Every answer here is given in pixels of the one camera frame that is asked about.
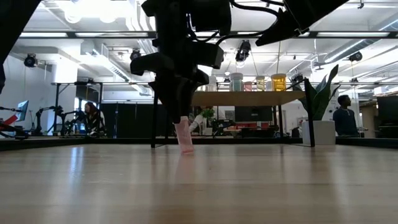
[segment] black shirt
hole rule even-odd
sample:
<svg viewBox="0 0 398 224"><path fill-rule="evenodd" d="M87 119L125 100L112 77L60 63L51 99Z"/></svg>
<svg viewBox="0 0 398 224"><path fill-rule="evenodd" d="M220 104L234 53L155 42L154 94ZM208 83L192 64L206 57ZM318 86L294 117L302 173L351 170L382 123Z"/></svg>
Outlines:
<svg viewBox="0 0 398 224"><path fill-rule="evenodd" d="M353 110L339 108L333 113L336 132L339 136L358 137L355 114Z"/></svg>

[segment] red object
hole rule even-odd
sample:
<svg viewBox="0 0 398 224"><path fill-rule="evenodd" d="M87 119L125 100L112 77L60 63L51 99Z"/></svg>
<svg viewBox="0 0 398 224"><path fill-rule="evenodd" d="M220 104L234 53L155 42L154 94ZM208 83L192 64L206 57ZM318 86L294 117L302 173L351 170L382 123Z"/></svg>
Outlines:
<svg viewBox="0 0 398 224"><path fill-rule="evenodd" d="M3 124L10 125L10 124L14 123L17 119L18 119L18 117L17 117L16 115L12 115L10 118L8 118L7 120L5 120L5 121L3 122Z"/></svg>
<svg viewBox="0 0 398 224"><path fill-rule="evenodd" d="M269 127L269 124L266 122L261 123L261 129L267 129ZM236 129L242 129L242 128L257 128L257 123L239 123L236 125Z"/></svg>

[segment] white planter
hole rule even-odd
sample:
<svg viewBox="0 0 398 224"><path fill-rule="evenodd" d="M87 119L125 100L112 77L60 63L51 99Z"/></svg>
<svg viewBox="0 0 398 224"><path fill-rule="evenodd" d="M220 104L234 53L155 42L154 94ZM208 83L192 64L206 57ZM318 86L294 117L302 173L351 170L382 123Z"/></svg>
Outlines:
<svg viewBox="0 0 398 224"><path fill-rule="evenodd" d="M335 145L335 122L334 121L314 121L313 133L315 137L315 145ZM308 121L302 124L302 136L304 144L311 144L310 142L310 128Z"/></svg>

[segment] wooden floor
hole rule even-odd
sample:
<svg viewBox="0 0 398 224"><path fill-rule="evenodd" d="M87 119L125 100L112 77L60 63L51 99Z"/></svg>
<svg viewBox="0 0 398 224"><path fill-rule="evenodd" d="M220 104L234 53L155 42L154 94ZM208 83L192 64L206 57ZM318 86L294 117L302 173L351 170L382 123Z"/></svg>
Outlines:
<svg viewBox="0 0 398 224"><path fill-rule="evenodd" d="M1 223L398 223L398 151L85 145L0 152Z"/></svg>

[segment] person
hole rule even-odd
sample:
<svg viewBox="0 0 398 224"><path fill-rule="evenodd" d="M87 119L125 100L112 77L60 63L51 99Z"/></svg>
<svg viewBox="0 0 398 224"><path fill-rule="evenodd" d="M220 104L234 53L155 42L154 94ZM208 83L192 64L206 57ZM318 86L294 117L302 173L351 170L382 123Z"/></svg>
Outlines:
<svg viewBox="0 0 398 224"><path fill-rule="evenodd" d="M351 106L349 96L341 95L337 98L337 102L340 104L340 108L333 113L337 134L341 137L357 138L355 114L353 110L348 109Z"/></svg>
<svg viewBox="0 0 398 224"><path fill-rule="evenodd" d="M105 134L105 119L104 114L99 111L99 109L94 106L92 102L88 102L85 105L86 113L86 132L88 135L92 136L95 134Z"/></svg>
<svg viewBox="0 0 398 224"><path fill-rule="evenodd" d="M226 119L224 112L222 112L221 110L217 110L216 106L201 106L198 109L198 112L199 112L198 116L195 117L195 119L189 126L190 133L192 133L199 125L207 122L207 119L204 118L202 115L202 111L205 109L213 109L215 111L213 117L211 117L212 119L218 119L218 120Z"/></svg>

